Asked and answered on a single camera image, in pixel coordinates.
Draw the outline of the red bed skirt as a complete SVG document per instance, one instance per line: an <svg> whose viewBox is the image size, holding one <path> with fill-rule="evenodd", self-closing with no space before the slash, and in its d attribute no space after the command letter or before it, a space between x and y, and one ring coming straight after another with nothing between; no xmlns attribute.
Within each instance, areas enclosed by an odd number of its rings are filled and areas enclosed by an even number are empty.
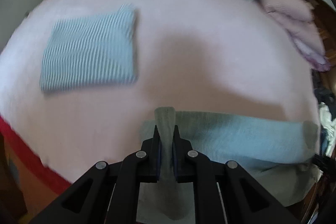
<svg viewBox="0 0 336 224"><path fill-rule="evenodd" d="M6 123L2 117L1 134L5 138L5 141L9 143L9 146L23 165L54 193L60 195L71 186L69 181L49 167L44 166L40 157L33 153L30 147L26 145L26 143L15 131L12 130L11 126Z"/></svg>

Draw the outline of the grey-green t-shirt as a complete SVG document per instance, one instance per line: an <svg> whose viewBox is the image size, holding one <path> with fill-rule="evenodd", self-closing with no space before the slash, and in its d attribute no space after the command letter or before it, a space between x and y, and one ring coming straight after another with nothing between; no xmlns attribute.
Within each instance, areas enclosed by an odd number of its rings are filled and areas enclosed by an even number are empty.
<svg viewBox="0 0 336 224"><path fill-rule="evenodd" d="M173 176L175 127L181 138L211 160L236 161L284 206L303 200L314 184L317 170L310 161L318 142L318 126L313 122L159 107L154 119L144 121L139 131L140 139L146 140L158 130L163 148L160 182L140 187L137 221L141 223L194 222L192 187L177 184Z"/></svg>

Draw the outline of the pink quilt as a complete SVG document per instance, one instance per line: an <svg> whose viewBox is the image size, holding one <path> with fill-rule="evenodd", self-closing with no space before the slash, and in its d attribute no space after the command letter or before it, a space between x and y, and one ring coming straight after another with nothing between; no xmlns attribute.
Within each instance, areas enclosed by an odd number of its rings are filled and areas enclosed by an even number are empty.
<svg viewBox="0 0 336 224"><path fill-rule="evenodd" d="M327 72L331 65L314 15L304 0L259 0L260 5L288 34L291 42L313 69Z"/></svg>

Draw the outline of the pink bed sheet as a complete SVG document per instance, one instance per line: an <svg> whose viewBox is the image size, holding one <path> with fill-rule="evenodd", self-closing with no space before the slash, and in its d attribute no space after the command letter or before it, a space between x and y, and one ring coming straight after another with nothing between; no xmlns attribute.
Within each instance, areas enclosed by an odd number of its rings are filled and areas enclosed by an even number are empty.
<svg viewBox="0 0 336 224"><path fill-rule="evenodd" d="M45 96L43 51L59 19L139 12L138 80ZM318 122L310 65L286 32L248 0L44 0L1 53L1 117L68 181L140 148L160 106Z"/></svg>

